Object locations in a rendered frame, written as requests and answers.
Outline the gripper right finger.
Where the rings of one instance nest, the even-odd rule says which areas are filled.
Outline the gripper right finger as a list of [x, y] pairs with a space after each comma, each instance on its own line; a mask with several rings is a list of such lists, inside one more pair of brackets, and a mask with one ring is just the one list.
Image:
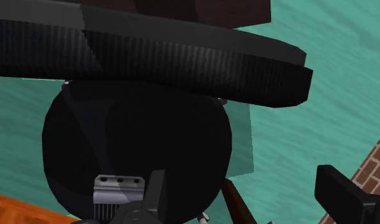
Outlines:
[[364, 192], [332, 165], [319, 165], [314, 196], [336, 224], [380, 224], [380, 195]]

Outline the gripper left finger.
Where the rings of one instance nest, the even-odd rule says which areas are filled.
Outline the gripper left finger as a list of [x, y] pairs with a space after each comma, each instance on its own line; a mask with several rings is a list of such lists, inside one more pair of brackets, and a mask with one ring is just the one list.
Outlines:
[[120, 206], [114, 224], [164, 224], [165, 214], [165, 171], [156, 170], [150, 175], [142, 203], [130, 202]]

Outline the silver ribbed metal block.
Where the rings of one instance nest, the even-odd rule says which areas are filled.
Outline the silver ribbed metal block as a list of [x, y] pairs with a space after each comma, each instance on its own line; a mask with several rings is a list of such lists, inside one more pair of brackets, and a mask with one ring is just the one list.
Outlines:
[[144, 188], [141, 177], [98, 175], [94, 180], [94, 219], [111, 221], [121, 205], [142, 201]]

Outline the black round object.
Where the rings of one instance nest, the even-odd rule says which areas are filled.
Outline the black round object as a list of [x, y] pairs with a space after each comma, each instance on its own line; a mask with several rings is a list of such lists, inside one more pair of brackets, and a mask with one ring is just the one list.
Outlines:
[[149, 179], [165, 171], [165, 224], [185, 224], [214, 201], [226, 177], [232, 133], [221, 102], [140, 81], [73, 80], [45, 117], [48, 186], [71, 214], [94, 214], [100, 174]]

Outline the brown wooden bar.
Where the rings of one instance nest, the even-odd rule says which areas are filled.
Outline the brown wooden bar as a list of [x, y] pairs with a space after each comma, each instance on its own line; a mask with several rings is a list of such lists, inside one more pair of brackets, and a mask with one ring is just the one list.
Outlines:
[[258, 224], [231, 180], [224, 180], [221, 191], [233, 224]]

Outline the orange wooden table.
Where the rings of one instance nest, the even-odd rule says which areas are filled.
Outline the orange wooden table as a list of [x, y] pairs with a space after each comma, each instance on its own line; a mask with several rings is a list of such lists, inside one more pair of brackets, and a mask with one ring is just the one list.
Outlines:
[[0, 224], [71, 224], [76, 218], [0, 194]]

